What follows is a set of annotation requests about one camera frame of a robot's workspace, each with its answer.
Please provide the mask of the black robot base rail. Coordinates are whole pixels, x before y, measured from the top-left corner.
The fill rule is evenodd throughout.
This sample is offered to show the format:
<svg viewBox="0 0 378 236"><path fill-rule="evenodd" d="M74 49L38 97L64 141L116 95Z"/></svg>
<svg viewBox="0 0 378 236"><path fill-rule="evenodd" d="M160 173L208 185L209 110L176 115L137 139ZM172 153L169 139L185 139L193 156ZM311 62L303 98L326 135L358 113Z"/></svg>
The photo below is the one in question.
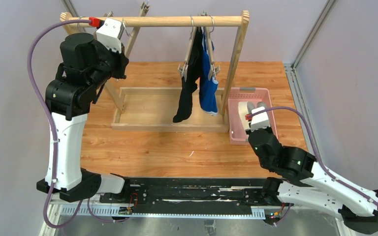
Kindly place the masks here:
<svg viewBox="0 0 378 236"><path fill-rule="evenodd" d="M90 199L101 194L100 203L126 204L114 219L125 214L156 216L242 216L252 214L252 207L284 208L276 197L274 184L265 178L126 178L115 193L99 190L102 180L92 177L75 187L66 201Z"/></svg>

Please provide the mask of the grey underwear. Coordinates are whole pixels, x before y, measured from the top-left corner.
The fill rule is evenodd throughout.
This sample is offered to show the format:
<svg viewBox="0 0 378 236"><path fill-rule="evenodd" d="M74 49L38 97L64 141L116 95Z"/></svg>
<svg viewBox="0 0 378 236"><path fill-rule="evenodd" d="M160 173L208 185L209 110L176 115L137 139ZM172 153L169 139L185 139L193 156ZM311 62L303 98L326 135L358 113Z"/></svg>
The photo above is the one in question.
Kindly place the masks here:
<svg viewBox="0 0 378 236"><path fill-rule="evenodd" d="M253 102L239 102L238 103L238 113L240 116L240 120L242 123L242 126L244 130L249 133L250 132L250 121L251 121L251 115L249 114L248 108L256 108L256 107L261 107L264 106L267 108L267 105L264 102L258 102L258 103L253 103Z"/></svg>

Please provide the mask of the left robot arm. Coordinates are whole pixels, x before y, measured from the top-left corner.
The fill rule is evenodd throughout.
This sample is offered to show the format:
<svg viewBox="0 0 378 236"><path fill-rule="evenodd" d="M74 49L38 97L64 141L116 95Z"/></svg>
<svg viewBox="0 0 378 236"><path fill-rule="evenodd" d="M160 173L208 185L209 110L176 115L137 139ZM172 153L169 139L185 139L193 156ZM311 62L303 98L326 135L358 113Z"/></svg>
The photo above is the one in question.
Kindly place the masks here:
<svg viewBox="0 0 378 236"><path fill-rule="evenodd" d="M81 167L84 127L91 104L97 102L110 78L124 79L128 58L124 45L113 36L89 33L69 35L60 45L62 63L45 91L45 105L52 125L49 169L36 188L59 193L76 202L110 193L124 196L129 180L116 174L99 174Z"/></svg>

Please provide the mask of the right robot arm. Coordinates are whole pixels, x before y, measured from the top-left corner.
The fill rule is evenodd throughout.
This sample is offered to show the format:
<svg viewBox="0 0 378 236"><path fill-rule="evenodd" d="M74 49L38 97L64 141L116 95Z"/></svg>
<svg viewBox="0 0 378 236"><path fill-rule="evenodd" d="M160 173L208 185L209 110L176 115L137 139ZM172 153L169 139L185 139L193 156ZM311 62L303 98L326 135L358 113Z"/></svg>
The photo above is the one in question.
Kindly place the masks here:
<svg viewBox="0 0 378 236"><path fill-rule="evenodd" d="M378 189L361 187L323 168L314 155L283 146L267 129L248 135L260 166L281 176L266 179L261 195L267 203L302 205L340 219L356 232L378 232Z"/></svg>

